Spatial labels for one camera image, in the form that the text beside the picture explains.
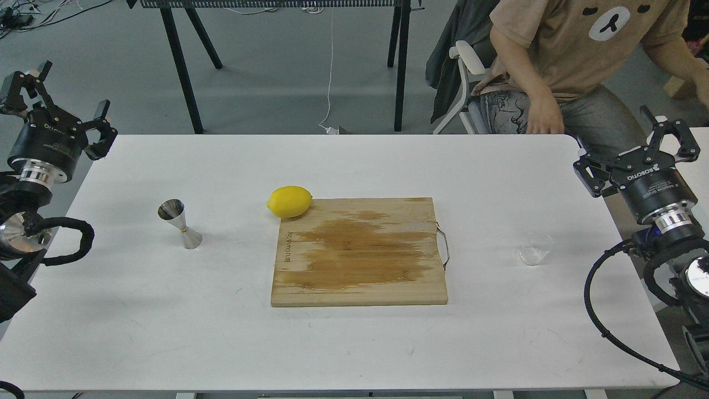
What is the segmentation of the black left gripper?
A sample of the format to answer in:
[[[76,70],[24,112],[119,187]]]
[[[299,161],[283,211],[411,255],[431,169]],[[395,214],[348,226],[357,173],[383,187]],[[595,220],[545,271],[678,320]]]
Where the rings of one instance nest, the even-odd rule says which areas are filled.
[[[7,164],[19,172],[28,160],[41,161],[55,167],[59,172],[58,182],[68,182],[73,179],[82,146],[86,145],[86,136],[80,136],[71,128],[80,119],[66,111],[59,116],[50,116],[48,110],[32,110],[28,113],[28,104],[22,94],[24,90],[29,98],[41,98],[46,105],[51,106],[50,95],[45,88],[45,80],[53,63],[50,60],[40,65],[40,70],[15,71],[2,84],[1,113],[26,118],[15,144],[13,145]],[[117,137],[107,119],[111,102],[108,99],[99,102],[92,120],[82,123],[86,133],[91,130],[99,132],[99,140],[84,146],[83,151],[92,161],[98,161],[108,155]]]

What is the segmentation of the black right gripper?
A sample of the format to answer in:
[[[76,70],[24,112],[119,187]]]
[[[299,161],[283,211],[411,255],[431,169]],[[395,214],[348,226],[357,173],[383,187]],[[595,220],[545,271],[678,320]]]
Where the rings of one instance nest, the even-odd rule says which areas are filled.
[[[574,172],[593,198],[620,193],[636,223],[648,225],[667,209],[689,211],[698,203],[675,162],[696,161],[701,148],[684,120],[659,121],[646,105],[640,112],[653,124],[643,150],[609,156],[579,146]],[[679,144],[674,156],[659,151],[666,135]]]

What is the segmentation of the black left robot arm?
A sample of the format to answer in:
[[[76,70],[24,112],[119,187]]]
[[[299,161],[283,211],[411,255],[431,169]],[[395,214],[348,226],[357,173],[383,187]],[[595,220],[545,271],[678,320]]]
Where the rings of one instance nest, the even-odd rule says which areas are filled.
[[[110,103],[99,103],[93,119],[83,122],[56,106],[45,88],[52,66],[45,61],[39,71],[16,71],[2,86],[2,113],[23,119],[24,124],[2,172],[1,319],[10,320],[36,291],[29,280],[39,265],[56,266],[77,261],[91,250],[92,226],[69,217],[45,218],[39,209],[50,203],[52,187],[73,179],[81,154],[92,161],[105,157],[117,130],[106,118]],[[52,230],[73,229],[81,234],[76,252],[47,257]]]

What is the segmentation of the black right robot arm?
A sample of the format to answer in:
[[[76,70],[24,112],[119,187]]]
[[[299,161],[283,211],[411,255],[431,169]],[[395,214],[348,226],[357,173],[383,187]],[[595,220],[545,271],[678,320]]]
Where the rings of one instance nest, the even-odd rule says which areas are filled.
[[[583,287],[583,301],[596,329],[613,345],[682,383],[707,391],[708,243],[692,212],[698,198],[676,167],[678,162],[696,161],[701,149],[683,120],[656,117],[647,106],[640,110],[653,125],[648,143],[612,157],[579,143],[574,169],[588,192],[593,197],[619,193],[636,223],[644,227],[593,263]],[[701,370],[699,375],[685,374],[639,354],[597,317],[590,286],[600,266],[620,252],[643,259],[643,281],[648,291],[664,305],[678,306],[688,316],[690,323],[682,331]]]

